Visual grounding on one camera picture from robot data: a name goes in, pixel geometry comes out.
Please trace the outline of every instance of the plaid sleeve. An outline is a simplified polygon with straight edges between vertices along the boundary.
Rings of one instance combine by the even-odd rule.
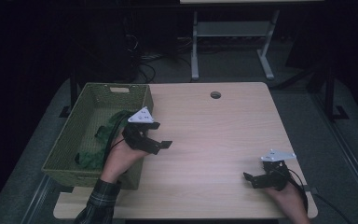
[[[98,179],[87,206],[76,217],[76,224],[111,224],[120,185]]]

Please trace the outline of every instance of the hand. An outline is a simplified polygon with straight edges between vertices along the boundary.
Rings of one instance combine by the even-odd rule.
[[[112,141],[110,151],[106,163],[101,174],[101,180],[108,183],[116,183],[118,177],[126,172],[130,167],[139,159],[149,155],[149,153],[132,149],[123,138],[121,134],[122,130],[119,132],[115,141]]]
[[[288,182],[281,191],[277,191],[275,188],[266,188],[265,192],[293,223],[310,224],[300,193],[292,183]]]

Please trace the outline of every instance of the basket handle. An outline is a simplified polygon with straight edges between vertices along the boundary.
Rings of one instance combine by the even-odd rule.
[[[97,180],[98,177],[94,177],[94,176],[80,176],[80,175],[78,175],[78,176],[77,176],[77,179],[82,179],[82,180],[84,180],[84,179]]]
[[[118,87],[118,86],[112,86],[112,87],[108,87],[110,92],[112,93],[129,93],[130,92],[130,88],[128,87]]]

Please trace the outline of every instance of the plastic basket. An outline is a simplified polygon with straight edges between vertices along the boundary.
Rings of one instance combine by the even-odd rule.
[[[102,170],[81,168],[75,162],[76,154],[81,150],[101,150],[103,145],[94,134],[117,112],[136,112],[145,106],[152,113],[153,99],[148,85],[87,83],[42,171],[65,186],[94,187]],[[138,189],[143,162],[137,161],[119,178],[123,189]]]

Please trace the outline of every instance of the table top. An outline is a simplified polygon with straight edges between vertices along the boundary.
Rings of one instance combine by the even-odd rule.
[[[152,116],[161,125],[149,131],[169,149],[145,158],[138,190],[122,190],[117,218],[279,218],[279,208],[243,172],[263,175],[260,157],[271,148],[293,152],[264,83],[150,85]],[[218,91],[219,99],[211,97]],[[306,184],[297,160],[286,161]],[[62,192],[57,218],[75,218],[92,189]],[[309,216],[317,208],[310,196]]]
[[[180,0],[181,4],[207,3],[295,3],[295,2],[322,2],[324,0]]]

